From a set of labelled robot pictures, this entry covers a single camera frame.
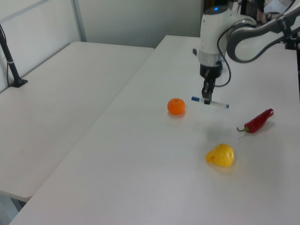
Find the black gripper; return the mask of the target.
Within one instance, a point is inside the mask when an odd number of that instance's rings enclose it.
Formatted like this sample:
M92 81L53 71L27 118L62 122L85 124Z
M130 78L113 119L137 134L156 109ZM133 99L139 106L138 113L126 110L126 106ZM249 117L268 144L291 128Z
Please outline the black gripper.
M200 64L200 76L205 79L203 82L202 97L204 99L204 103L207 105L210 105L212 94L215 88L215 79L221 76L222 69L222 64L217 64L216 66L206 66Z

